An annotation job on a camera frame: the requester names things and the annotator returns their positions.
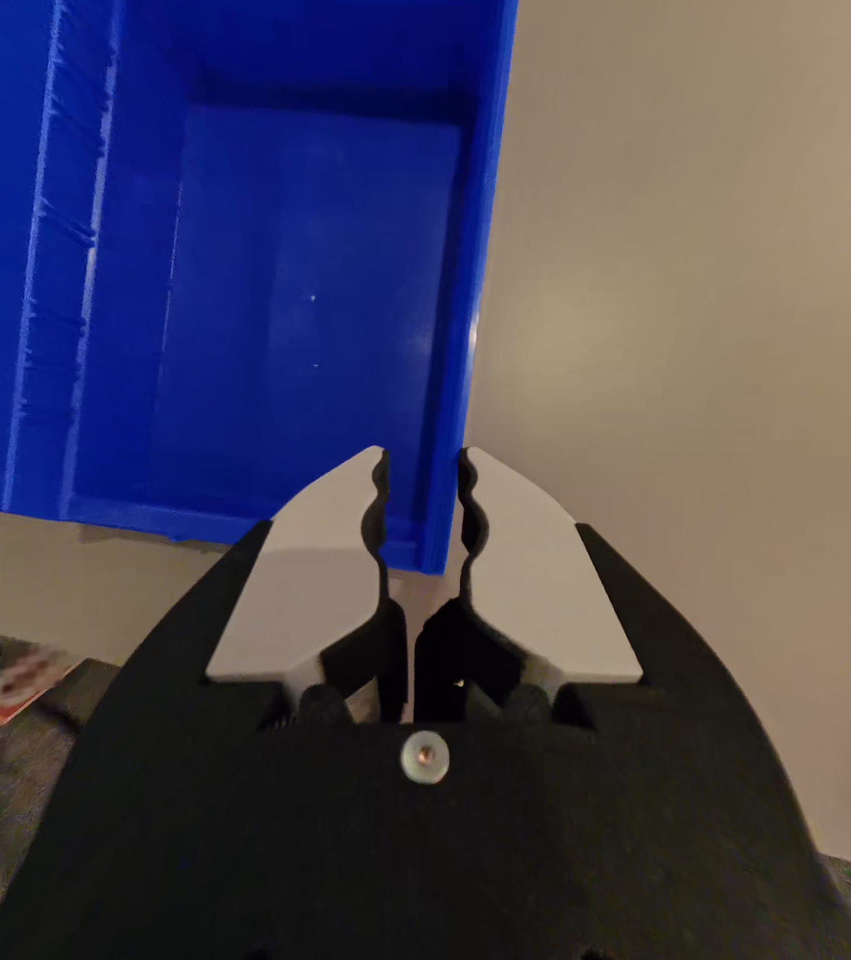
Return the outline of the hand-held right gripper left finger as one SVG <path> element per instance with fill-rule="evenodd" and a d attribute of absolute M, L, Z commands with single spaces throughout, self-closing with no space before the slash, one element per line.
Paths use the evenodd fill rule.
<path fill-rule="evenodd" d="M 323 654 L 388 598 L 381 550 L 389 457 L 369 446 L 274 515 L 205 668 L 218 683 L 332 681 Z"/>

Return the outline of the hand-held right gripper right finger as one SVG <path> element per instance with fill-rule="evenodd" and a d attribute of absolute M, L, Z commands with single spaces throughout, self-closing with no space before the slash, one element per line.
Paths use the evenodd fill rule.
<path fill-rule="evenodd" d="M 526 683 L 637 683 L 640 662 L 574 518 L 480 448 L 461 453 L 463 525 L 475 537 L 460 594 L 479 625 L 515 648 Z"/>

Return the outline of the blue plastic bin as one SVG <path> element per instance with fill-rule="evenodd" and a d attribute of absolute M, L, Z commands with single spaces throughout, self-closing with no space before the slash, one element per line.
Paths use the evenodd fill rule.
<path fill-rule="evenodd" d="M 443 572 L 518 5 L 0 1 L 0 512 Z"/>

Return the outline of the red white booklet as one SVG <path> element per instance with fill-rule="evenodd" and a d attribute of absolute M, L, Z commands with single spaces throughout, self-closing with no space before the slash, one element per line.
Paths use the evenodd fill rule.
<path fill-rule="evenodd" d="M 36 647 L 0 668 L 0 728 L 57 687 L 82 663 L 61 649 Z"/>

